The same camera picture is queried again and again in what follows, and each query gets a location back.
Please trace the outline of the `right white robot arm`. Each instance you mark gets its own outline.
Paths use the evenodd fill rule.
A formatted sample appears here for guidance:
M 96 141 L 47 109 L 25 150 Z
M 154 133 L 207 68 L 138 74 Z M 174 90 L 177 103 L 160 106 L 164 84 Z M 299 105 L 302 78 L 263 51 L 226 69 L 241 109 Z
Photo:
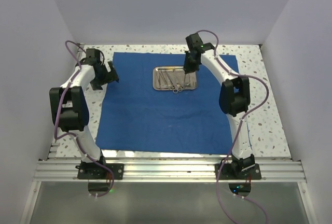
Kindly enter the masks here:
M 255 166 L 245 117 L 250 104 L 249 79 L 232 70 L 213 50 L 185 52 L 186 74 L 198 71 L 200 65 L 204 65 L 221 85 L 219 106 L 228 118 L 233 139 L 229 170 L 235 178 L 244 178 Z

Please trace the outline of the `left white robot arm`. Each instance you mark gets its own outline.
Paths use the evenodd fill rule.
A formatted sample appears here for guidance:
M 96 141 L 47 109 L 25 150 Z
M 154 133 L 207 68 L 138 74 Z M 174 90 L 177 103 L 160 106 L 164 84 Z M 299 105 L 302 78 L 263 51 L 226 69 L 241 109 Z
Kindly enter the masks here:
M 90 116 L 84 92 L 88 86 L 93 90 L 102 90 L 103 85 L 119 81 L 111 61 L 108 67 L 109 71 L 105 65 L 98 63 L 77 65 L 64 84 L 49 91 L 54 139 L 70 135 L 79 149 L 81 161 L 92 163 L 89 172 L 98 179 L 106 176 L 108 166 L 100 161 L 101 149 L 88 127 Z

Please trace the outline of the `blue surgical cloth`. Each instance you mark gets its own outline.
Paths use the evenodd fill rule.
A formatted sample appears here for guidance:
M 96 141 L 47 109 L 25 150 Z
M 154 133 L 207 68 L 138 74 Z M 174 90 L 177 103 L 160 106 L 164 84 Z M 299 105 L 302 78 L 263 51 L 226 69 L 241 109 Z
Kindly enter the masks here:
M 183 66 L 182 54 L 116 52 L 118 82 L 108 84 L 96 144 L 101 149 L 226 154 L 250 149 L 247 123 L 229 123 L 219 106 L 221 60 L 208 52 L 197 72 L 198 85 L 180 93 L 153 88 L 159 66 Z

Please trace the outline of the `steel surgical scissors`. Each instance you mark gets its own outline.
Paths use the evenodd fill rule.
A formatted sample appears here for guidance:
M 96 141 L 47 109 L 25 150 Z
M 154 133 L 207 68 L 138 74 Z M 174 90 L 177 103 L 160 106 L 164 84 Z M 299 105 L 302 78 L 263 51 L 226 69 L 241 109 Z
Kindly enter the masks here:
M 172 92 L 174 94 L 177 94 L 179 92 L 183 91 L 183 88 L 181 86 L 178 86 L 176 82 L 174 82 L 174 80 L 172 79 L 172 77 L 168 74 L 167 71 L 164 71 L 165 75 L 167 76 L 168 80 L 170 81 L 171 85 L 172 85 Z

